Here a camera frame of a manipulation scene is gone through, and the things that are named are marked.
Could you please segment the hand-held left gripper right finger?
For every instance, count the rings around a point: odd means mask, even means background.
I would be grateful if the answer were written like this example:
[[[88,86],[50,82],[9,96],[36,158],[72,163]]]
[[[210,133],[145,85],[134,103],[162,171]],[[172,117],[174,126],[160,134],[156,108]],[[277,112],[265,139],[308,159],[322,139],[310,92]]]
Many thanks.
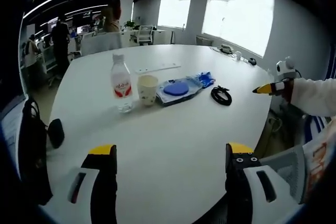
[[[278,223],[293,208],[289,184],[253,150],[226,144],[227,223]]]

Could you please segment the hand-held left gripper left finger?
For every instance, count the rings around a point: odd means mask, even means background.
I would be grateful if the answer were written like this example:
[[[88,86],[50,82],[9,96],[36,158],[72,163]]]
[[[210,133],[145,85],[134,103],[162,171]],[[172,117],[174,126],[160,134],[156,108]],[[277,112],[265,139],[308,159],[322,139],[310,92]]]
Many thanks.
[[[74,173],[67,199],[70,223],[116,223],[117,148],[102,145],[89,151]]]

